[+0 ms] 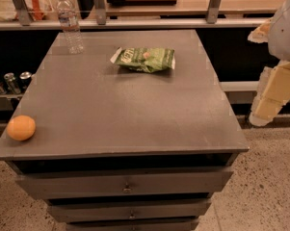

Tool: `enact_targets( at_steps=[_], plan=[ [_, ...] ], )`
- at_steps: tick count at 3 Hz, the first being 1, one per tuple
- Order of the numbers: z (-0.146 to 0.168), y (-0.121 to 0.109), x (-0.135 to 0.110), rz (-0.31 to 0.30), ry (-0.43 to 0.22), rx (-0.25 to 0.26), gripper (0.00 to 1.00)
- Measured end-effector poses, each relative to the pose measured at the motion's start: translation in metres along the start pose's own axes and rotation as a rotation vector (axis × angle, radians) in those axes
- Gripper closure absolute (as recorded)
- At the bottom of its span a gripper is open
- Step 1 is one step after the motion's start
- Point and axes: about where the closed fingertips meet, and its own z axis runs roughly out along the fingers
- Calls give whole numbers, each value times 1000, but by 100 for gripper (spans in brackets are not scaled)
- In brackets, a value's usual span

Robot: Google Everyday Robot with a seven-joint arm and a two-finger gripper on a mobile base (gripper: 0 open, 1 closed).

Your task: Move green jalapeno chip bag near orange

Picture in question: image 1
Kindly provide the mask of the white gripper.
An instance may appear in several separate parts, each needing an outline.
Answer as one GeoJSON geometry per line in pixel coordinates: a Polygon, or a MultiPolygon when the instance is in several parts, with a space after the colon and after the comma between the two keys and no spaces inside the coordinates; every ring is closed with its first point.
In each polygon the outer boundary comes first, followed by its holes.
{"type": "Polygon", "coordinates": [[[264,68],[251,105],[249,122],[265,126],[290,101],[290,0],[285,0],[272,19],[250,32],[248,41],[268,41],[270,54],[283,60],[274,68],[264,68]]]}

